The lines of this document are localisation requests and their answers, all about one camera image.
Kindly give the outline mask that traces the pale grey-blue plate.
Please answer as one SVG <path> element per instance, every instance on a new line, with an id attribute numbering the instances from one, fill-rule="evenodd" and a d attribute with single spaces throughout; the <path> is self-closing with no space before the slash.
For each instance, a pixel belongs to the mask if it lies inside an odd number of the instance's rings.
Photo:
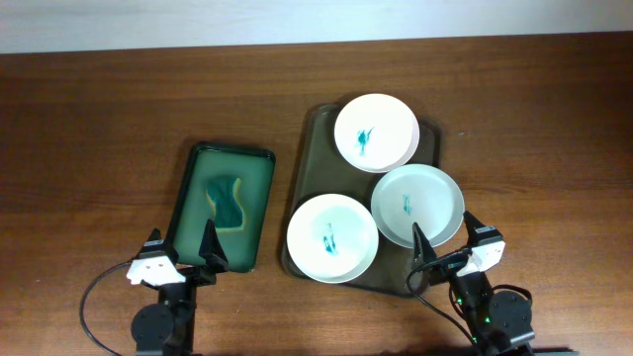
<path id="1" fill-rule="evenodd" d="M 379 231 L 404 248 L 413 248 L 415 223 L 431 246 L 445 243 L 460 228 L 464 212 L 465 201 L 456 182 L 425 164 L 407 164 L 387 173 L 371 197 Z"/>

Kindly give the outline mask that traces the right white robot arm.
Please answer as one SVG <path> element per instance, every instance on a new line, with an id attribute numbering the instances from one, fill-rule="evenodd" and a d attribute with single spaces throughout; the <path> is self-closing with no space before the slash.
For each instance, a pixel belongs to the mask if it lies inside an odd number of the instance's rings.
<path id="1" fill-rule="evenodd" d="M 446 318 L 468 338 L 478 355 L 532 355 L 535 338 L 531 326 L 533 299 L 526 289 L 490 284 L 486 272 L 500 262 L 505 242 L 499 230 L 485 225 L 470 212 L 463 214 L 467 243 L 437 256 L 421 227 L 412 225 L 414 242 L 411 271 L 406 287 L 423 305 Z M 411 285 L 422 276 L 423 287 L 449 285 L 448 297 L 455 313 L 466 324 L 439 310 Z"/>

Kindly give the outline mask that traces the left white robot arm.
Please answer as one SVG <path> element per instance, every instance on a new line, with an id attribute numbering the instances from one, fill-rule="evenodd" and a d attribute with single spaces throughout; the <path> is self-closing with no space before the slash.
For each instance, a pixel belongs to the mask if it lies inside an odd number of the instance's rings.
<path id="1" fill-rule="evenodd" d="M 199 246 L 200 266 L 177 266 L 174 245 L 154 230 L 132 260 L 127 278 L 158 292 L 158 302 L 137 312 L 131 334 L 137 355 L 193 353 L 197 289 L 214 285 L 228 262 L 213 221 L 208 220 Z"/>

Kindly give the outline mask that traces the green and yellow sponge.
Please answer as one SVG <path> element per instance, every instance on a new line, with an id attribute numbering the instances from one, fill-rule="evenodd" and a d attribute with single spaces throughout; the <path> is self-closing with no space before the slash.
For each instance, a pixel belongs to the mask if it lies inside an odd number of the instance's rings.
<path id="1" fill-rule="evenodd" d="M 241 179 L 235 175 L 216 176 L 206 184 L 207 201 L 218 231 L 244 229 L 246 214 L 238 198 L 240 186 Z"/>

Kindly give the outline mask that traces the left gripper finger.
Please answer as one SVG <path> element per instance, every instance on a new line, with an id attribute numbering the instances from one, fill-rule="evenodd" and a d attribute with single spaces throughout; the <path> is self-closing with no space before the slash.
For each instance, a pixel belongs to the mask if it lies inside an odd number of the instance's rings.
<path id="1" fill-rule="evenodd" d="M 136 255 L 136 259 L 146 259 L 153 257 L 167 257 L 172 264 L 178 261 L 178 252 L 170 240 L 161 237 L 161 232 L 155 228 L 147 241 L 143 244 Z"/>
<path id="2" fill-rule="evenodd" d="M 226 254 L 219 241 L 216 226 L 211 219 L 208 219 L 205 225 L 199 256 L 204 259 L 205 267 L 212 273 L 228 271 Z"/>

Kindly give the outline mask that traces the white plate green stain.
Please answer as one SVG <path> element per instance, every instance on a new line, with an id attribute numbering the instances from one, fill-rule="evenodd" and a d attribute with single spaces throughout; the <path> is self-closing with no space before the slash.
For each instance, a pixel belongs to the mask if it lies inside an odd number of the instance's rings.
<path id="1" fill-rule="evenodd" d="M 286 242 L 301 272 L 322 283 L 342 284 L 370 267 L 379 233 L 361 203 L 341 194 L 322 194 L 295 210 Z"/>

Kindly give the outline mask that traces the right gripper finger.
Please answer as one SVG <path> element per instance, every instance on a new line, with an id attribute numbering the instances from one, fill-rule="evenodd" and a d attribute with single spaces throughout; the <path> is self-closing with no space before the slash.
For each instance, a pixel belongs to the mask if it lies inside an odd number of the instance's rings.
<path id="1" fill-rule="evenodd" d="M 413 260 L 411 269 L 421 271 L 424 266 L 434 262 L 437 259 L 437 255 L 417 222 L 412 225 L 412 235 Z"/>
<path id="2" fill-rule="evenodd" d="M 468 247 L 479 247 L 497 241 L 497 229 L 493 225 L 483 224 L 469 211 L 464 212 L 464 223 L 468 232 Z"/>

